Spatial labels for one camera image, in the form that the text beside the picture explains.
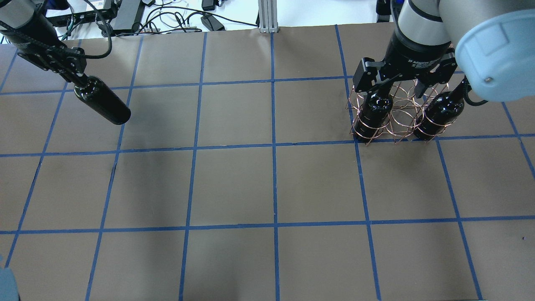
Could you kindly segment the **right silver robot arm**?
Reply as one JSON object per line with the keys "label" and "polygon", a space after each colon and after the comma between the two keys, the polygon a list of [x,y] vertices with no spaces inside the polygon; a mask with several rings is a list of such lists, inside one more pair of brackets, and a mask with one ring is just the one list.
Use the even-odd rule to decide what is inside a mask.
{"label": "right silver robot arm", "polygon": [[464,72],[472,91],[489,102],[533,97],[533,0],[379,0],[394,32],[381,61],[363,58],[356,92],[372,93],[416,79],[419,88]]}

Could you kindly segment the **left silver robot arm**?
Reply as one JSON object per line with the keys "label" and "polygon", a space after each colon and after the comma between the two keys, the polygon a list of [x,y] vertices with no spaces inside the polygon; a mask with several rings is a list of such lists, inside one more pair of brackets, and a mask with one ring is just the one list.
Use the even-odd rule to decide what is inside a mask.
{"label": "left silver robot arm", "polygon": [[31,0],[2,0],[1,34],[17,49],[17,55],[44,71],[59,74],[77,87],[88,84],[82,48],[69,48],[40,8]]}

